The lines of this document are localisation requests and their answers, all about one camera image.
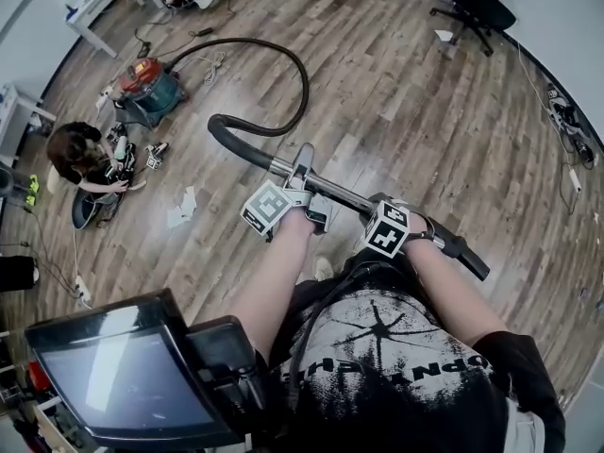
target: office chair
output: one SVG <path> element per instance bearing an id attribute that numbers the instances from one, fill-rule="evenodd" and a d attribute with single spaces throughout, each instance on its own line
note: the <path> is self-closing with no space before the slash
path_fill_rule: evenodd
<path id="1" fill-rule="evenodd" d="M 488 37 L 491 37 L 491 31 L 501 33 L 510 28 L 516 22 L 516 17 L 508 8 L 501 3 L 501 0 L 453 0 L 455 7 L 453 11 L 433 8 L 430 15 L 442 13 L 463 23 L 463 29 L 471 28 L 478 35 L 480 41 L 486 49 L 484 55 L 490 57 L 493 54 L 493 47 L 489 44 L 486 37 L 482 34 L 482 29 Z M 455 45 L 460 34 L 454 36 L 449 43 Z"/>

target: small screen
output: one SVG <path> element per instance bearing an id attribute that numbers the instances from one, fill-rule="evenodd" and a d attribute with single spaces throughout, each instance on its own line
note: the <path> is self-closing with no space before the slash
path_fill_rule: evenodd
<path id="1" fill-rule="evenodd" d="M 72 345 L 42 358 L 89 428 L 161 430 L 212 423 L 158 332 Z"/>

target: paper scrap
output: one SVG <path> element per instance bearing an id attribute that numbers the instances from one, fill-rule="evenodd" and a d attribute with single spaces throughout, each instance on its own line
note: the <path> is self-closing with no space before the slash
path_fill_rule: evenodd
<path id="1" fill-rule="evenodd" d="M 434 30 L 436 35 L 438 35 L 439 39 L 443 42 L 451 42 L 453 38 L 453 32 L 449 32 L 448 30 Z"/>
<path id="2" fill-rule="evenodd" d="M 168 229 L 190 222 L 196 208 L 195 189 L 193 186 L 190 186 L 182 198 L 182 205 L 168 210 Z"/>
<path id="3" fill-rule="evenodd" d="M 197 208 L 197 202 L 195 201 L 195 190 L 193 186 L 187 188 L 187 192 L 182 198 L 182 205 L 180 205 L 180 209 L 182 210 L 182 214 L 184 216 L 193 216 L 193 212 Z"/>

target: vacuum hose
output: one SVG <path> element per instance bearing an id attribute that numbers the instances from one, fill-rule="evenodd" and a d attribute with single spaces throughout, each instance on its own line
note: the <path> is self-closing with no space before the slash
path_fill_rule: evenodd
<path id="1" fill-rule="evenodd" d="M 223 43 L 254 43 L 255 45 L 260 45 L 262 47 L 268 47 L 270 49 L 277 50 L 278 52 L 285 54 L 287 57 L 289 57 L 294 62 L 295 66 L 298 69 L 298 72 L 300 73 L 300 77 L 302 79 L 302 100 L 300 102 L 298 110 L 295 112 L 292 119 L 290 119 L 290 121 L 288 121 L 284 126 L 272 129 L 270 127 L 255 125 L 254 123 L 250 123 L 245 119 L 241 119 L 235 116 L 229 116 L 226 114 L 214 114 L 210 117 L 210 120 L 208 121 L 208 130 L 210 131 L 211 135 L 216 139 L 216 141 L 218 141 L 218 143 L 220 143 L 226 149 L 235 153 L 240 158 L 243 158 L 251 162 L 252 164 L 255 164 L 256 166 L 259 166 L 260 168 L 268 170 L 271 165 L 271 161 L 273 160 L 273 156 L 239 139 L 232 132 L 230 132 L 228 128 L 232 127 L 235 129 L 240 129 L 241 131 L 256 134 L 257 136 L 264 136 L 267 138 L 273 138 L 276 136 L 283 136 L 284 134 L 287 134 L 292 129 L 294 129 L 300 122 L 309 104 L 309 75 L 306 72 L 306 68 L 304 67 L 304 64 L 302 63 L 300 58 L 290 49 L 282 47 L 281 45 L 277 45 L 276 43 L 261 41 L 260 39 L 251 39 L 247 37 L 218 39 L 215 41 L 203 42 L 199 45 L 190 47 L 166 64 L 166 72 L 171 72 L 178 62 L 180 62 L 190 54 Z"/>

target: wooden floor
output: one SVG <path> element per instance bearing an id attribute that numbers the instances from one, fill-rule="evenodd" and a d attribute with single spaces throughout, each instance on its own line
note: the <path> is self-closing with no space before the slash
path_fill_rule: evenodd
<path id="1" fill-rule="evenodd" d="M 569 217 L 559 195 L 565 156 L 517 51 L 498 37 L 490 59 L 470 34 L 458 47 L 440 42 L 435 29 L 456 27 L 430 17 L 432 6 L 446 7 L 438 0 L 232 0 L 236 14 L 223 1 L 211 12 L 147 26 L 141 35 L 154 43 L 152 54 L 186 43 L 188 32 L 207 26 L 215 29 L 212 38 L 252 36 L 295 51 L 310 74 L 307 114 L 284 138 L 250 141 L 284 159 L 311 142 L 321 175 L 365 195 L 402 195 L 463 234 L 492 268 L 482 292 L 513 331 L 535 338 L 566 402 L 604 339 L 596 312 L 603 292 L 601 222 L 594 218 L 602 211 L 604 176 L 601 169 L 577 167 L 584 192 Z M 138 51 L 134 28 L 159 17 L 150 6 L 113 6 L 96 30 L 119 58 L 79 43 L 47 95 L 49 110 L 61 122 L 92 122 L 96 95 Z M 227 112 L 284 124 L 297 106 L 299 79 L 273 51 L 216 50 L 225 51 L 226 60 L 214 84 L 203 84 L 208 63 L 191 61 L 182 71 L 191 101 L 150 137 L 172 146 L 163 167 L 144 172 L 149 184 L 127 196 L 108 228 L 76 234 L 79 271 L 95 306 L 170 287 L 190 323 L 206 320 L 220 313 L 266 247 L 238 216 L 264 174 L 222 149 L 206 122 Z M 542 74 L 526 65 L 544 89 Z M 43 139 L 29 138 L 19 168 L 46 176 L 48 167 Z M 197 211 L 190 223 L 169 231 L 166 211 L 188 186 L 195 188 Z M 568 175 L 562 190 L 569 199 Z M 36 206 L 50 255 L 69 277 L 75 274 L 74 193 L 65 183 L 54 195 L 42 192 Z M 313 240 L 310 256 L 342 261 L 360 234 L 355 214 L 338 209 L 332 231 Z M 8 208 L 0 242 L 21 240 L 41 252 L 34 219 Z M 581 299 L 583 288 L 588 292 Z M 81 307 L 45 273 L 36 290 L 2 294 L 0 304 L 11 329 Z M 18 338 L 13 347 L 22 359 Z"/>

